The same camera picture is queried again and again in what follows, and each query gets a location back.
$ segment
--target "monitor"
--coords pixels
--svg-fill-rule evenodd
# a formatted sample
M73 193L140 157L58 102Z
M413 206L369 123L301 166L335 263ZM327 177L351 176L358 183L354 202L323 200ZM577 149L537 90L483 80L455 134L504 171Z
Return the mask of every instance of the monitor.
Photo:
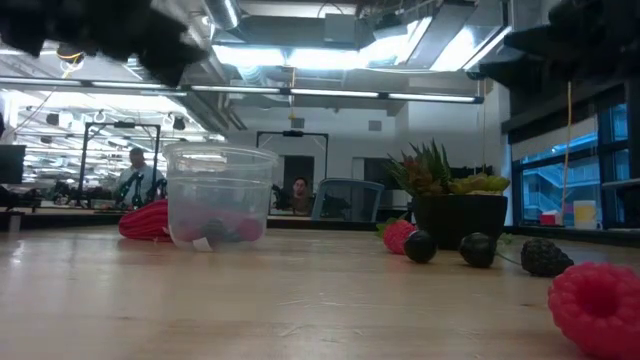
M26 145L0 145L0 184L22 184Z

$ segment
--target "clear plastic cup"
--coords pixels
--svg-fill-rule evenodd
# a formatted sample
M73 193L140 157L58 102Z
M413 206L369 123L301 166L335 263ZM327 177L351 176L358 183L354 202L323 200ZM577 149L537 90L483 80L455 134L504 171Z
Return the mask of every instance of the clear plastic cup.
M167 159L169 232L181 249L212 251L260 239L278 156L224 143L174 143Z

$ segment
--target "person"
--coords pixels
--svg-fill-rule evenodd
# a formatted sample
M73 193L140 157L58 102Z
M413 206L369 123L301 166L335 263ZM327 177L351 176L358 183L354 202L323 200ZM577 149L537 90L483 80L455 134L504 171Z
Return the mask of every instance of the person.
M144 199L147 196L147 192L151 189L151 187L153 186L153 167L148 166L147 163L144 160L144 151L141 148L133 148L129 151L129 160L131 161L131 166L127 169L125 169L121 174L120 177L118 178L118 181L116 183L116 193L118 191L120 191L120 187L127 182L127 180L129 180L129 178L131 178L131 176L135 173L140 173L142 175L144 175L144 178L142 179L142 182L140 183L140 196L142 197L142 200L144 201ZM162 175L162 173L158 170L156 170L156 183L158 182L158 180L160 179L164 179L164 175ZM129 192L127 193L127 195L125 196L124 200L122 201L125 205L132 205L131 204L131 200L133 199L133 196L135 195L136 192L136 187L135 187L135 183L131 185L131 187L129 188Z
M293 197L291 198L291 208L296 215L309 215L311 213L312 201L309 196L309 183L307 179L298 177L293 182Z

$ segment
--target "table surface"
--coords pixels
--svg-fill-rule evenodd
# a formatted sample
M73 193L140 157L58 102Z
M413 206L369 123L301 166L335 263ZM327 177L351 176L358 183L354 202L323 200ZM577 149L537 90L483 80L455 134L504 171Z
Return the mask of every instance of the table surface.
M3 360L583 359L553 326L551 281L500 259L417 265L372 234L329 231L269 230L218 253L114 227L0 240ZM640 268L640 250L559 244Z

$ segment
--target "plant pot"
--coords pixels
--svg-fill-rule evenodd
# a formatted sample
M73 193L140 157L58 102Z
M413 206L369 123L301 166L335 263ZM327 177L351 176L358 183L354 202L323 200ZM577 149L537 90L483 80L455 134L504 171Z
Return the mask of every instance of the plant pot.
M495 195L441 195L413 198L418 228L438 242L438 248L458 250L462 238L475 232L499 237L508 199Z

